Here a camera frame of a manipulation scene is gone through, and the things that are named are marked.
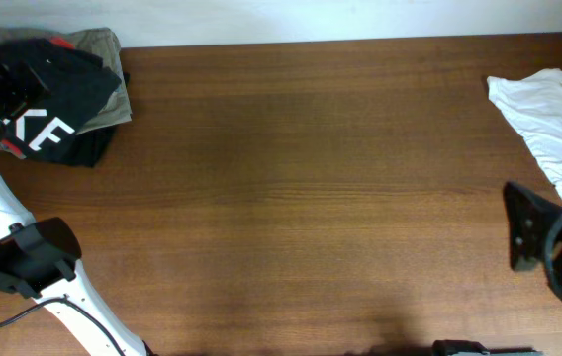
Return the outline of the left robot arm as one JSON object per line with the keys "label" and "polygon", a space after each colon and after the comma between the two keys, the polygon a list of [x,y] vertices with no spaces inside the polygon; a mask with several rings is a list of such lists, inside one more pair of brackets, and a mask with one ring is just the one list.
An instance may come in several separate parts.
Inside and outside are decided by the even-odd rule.
{"label": "left robot arm", "polygon": [[[0,149],[40,161],[78,155],[79,131],[121,84],[99,56],[61,41],[0,44]],[[69,225],[36,219],[1,175],[0,292],[50,311],[92,355],[150,351],[92,286]]]}

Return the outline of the dark green Nike t-shirt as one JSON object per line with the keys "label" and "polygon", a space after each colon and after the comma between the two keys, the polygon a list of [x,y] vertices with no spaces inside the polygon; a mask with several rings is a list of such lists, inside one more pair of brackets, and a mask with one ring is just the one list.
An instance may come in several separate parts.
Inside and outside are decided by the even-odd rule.
{"label": "dark green Nike t-shirt", "polygon": [[0,60],[29,64],[48,87],[48,96],[17,120],[4,120],[8,138],[28,159],[61,164],[60,158],[83,129],[106,106],[122,79],[97,55],[56,47],[47,39],[0,44]]}

